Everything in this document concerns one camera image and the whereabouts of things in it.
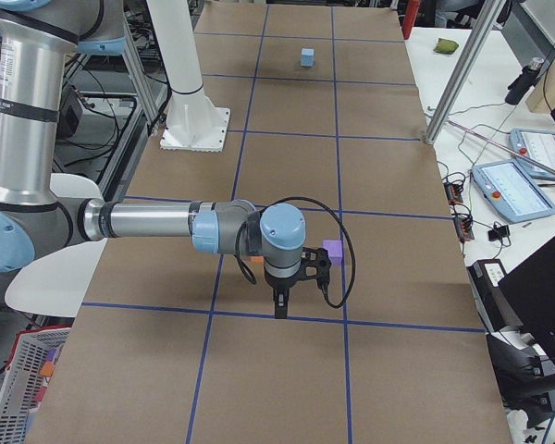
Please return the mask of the orange terminal board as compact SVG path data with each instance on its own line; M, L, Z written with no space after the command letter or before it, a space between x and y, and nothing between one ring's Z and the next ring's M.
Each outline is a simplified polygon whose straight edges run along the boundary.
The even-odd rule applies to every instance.
M448 199L450 212L457 238L460 243L473 241L475 235L473 233L473 216L469 207L463 202L462 191L463 184L460 181L443 182L444 192Z

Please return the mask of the aluminium frame post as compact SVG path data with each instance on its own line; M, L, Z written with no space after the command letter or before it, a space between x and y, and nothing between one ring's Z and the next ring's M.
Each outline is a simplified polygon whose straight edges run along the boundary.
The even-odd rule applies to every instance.
M427 126L424 135L424 142L426 144L433 145L435 143L505 4L506 1L500 0L487 0L484 2L476 24L462 48L457 64L450 75L449 81Z

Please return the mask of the far blue teach pendant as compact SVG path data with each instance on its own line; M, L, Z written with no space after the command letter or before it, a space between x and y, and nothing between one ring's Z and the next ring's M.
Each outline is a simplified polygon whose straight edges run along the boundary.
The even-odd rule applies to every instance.
M555 131L513 129L509 141L517 154L555 170Z

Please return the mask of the black power box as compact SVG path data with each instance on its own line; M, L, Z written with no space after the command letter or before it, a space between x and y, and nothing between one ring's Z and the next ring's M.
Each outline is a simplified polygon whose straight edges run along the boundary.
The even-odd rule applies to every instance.
M519 328L522 321L503 295L499 282L507 274L500 259L477 260L467 267L475 305L490 331Z

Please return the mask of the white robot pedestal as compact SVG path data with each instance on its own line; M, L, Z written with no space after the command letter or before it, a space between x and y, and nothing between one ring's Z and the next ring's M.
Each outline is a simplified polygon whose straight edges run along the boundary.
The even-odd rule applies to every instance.
M204 90L188 3L147 3L171 91L161 147L218 153L223 150L230 110L216 107Z

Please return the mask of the green bean bag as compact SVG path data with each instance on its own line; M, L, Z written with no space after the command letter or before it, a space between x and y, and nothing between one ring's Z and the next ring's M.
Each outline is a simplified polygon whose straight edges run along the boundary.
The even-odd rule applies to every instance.
M453 40L439 38L433 51L441 55L452 55L459 48L459 44Z

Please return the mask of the red cylinder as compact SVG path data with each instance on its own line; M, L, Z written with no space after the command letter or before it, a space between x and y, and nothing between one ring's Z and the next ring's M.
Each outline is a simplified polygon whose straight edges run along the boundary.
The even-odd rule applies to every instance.
M405 14L401 23L401 33L404 40L408 40L411 36L413 26L417 19L421 0L408 0L405 8Z

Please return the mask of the purple foam block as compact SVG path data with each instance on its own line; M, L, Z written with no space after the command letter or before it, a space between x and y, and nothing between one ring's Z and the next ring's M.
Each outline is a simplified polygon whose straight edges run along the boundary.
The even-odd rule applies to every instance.
M341 240L323 240L322 247L327 251L332 265L341 266L343 264L344 251Z

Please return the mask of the white perforated plastic basket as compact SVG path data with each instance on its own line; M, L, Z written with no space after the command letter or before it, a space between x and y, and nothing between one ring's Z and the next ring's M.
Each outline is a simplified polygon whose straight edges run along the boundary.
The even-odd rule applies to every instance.
M44 327L17 334L0 390L0 443L23 443L39 411L50 376L68 339L68 327Z

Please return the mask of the light blue foam block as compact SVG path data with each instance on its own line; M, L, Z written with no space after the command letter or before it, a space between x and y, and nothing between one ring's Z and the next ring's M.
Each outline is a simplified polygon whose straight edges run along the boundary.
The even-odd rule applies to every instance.
M300 65L311 68L315 64L315 50L312 47L303 47L300 55Z

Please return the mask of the near blue teach pendant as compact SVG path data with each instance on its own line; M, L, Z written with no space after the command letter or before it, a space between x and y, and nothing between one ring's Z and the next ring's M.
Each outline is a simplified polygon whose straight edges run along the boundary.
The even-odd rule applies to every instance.
M555 215L555 204L513 160L474 166L472 175L484 197L510 223Z

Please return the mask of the blue teach pendant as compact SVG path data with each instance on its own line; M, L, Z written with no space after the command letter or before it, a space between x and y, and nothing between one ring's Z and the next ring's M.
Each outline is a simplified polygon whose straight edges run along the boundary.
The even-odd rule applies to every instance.
M513 129L509 141L517 154L555 170L555 131Z
M555 204L513 160L474 166L472 175L484 197L510 223L555 215Z

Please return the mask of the white round base plate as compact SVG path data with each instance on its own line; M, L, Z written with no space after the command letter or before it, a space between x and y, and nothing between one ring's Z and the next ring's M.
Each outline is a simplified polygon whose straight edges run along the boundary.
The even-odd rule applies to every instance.
M49 192L64 198L100 198L99 187L82 176L45 172L24 174L20 179L0 174L0 189L8 203L46 204ZM69 245L38 258L31 236L16 225L1 241L1 265L18 273L6 289L6 304L18 311L39 315L77 315L106 241Z

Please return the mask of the black laptop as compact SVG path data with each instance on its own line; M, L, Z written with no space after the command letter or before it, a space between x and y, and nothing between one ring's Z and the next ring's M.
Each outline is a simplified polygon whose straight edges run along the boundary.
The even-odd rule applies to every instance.
M506 301L555 363L555 235L499 281Z

